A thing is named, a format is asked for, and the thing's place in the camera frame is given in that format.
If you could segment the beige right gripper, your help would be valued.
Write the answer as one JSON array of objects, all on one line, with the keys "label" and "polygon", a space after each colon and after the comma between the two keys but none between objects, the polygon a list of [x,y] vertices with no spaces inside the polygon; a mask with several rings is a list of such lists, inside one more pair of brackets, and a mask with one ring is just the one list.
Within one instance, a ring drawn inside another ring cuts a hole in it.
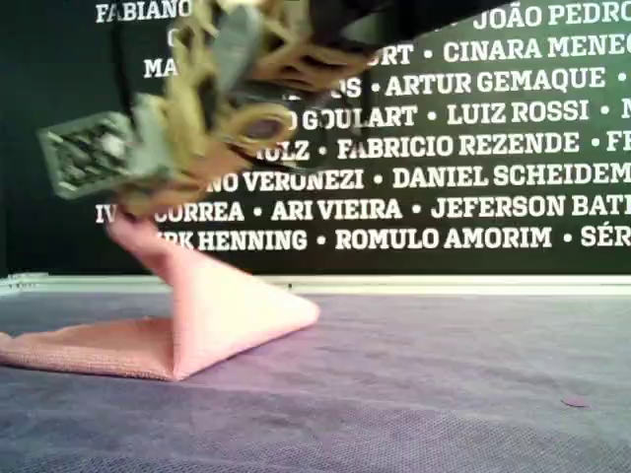
[{"label": "beige right gripper", "polygon": [[213,75],[172,76],[164,96],[139,95],[134,114],[140,139],[131,148],[133,176],[115,180],[116,212],[133,221],[198,199],[210,183],[252,168],[259,150],[293,134],[288,105],[229,95]]}]

